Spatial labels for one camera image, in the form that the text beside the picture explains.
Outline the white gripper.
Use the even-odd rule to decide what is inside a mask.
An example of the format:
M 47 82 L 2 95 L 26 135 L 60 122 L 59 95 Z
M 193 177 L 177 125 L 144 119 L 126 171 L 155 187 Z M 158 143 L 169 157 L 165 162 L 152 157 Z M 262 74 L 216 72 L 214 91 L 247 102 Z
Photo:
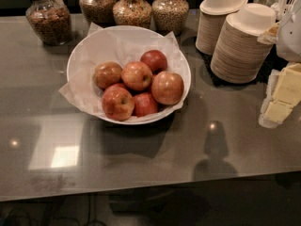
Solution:
M 266 97 L 261 105 L 259 124 L 277 128 L 301 102 L 301 3 L 295 3 L 282 18 L 261 33 L 257 42 L 277 44 L 277 55 L 289 62 L 281 71 L 272 70 Z

